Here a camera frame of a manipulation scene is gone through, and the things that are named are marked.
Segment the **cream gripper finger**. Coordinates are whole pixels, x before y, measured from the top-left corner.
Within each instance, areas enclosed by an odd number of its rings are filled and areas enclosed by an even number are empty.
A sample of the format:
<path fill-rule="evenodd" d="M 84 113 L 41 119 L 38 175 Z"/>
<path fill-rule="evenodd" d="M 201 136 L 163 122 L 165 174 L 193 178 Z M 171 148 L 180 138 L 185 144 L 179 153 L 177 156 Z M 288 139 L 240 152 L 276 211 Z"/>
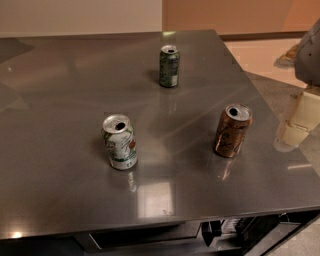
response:
<path fill-rule="evenodd" d="M 285 121 L 282 140 L 298 146 L 320 124 L 320 89 L 305 89 L 297 96 L 293 112 Z"/>

